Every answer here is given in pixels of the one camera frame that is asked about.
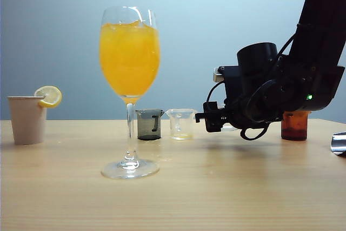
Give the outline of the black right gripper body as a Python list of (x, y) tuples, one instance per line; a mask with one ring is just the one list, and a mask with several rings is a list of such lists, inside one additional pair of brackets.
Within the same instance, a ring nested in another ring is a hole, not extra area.
[(217, 71), (223, 76), (226, 93), (221, 118), (224, 123), (230, 123), (235, 128), (245, 128), (239, 101), (243, 94), (241, 70), (239, 66), (233, 65), (220, 66)]

